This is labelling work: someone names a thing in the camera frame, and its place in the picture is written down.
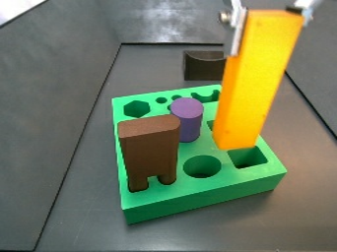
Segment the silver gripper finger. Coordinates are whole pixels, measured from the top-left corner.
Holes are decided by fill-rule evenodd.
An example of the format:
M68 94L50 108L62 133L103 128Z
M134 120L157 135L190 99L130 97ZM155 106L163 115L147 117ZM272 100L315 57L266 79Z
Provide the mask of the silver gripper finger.
M245 29L248 8L241 0L222 0L225 9L218 12L218 22L225 28L224 52L226 56L237 56Z
M304 17L303 25L307 27L313 20L313 13L324 0L294 0L292 5L286 7L289 12L293 12Z

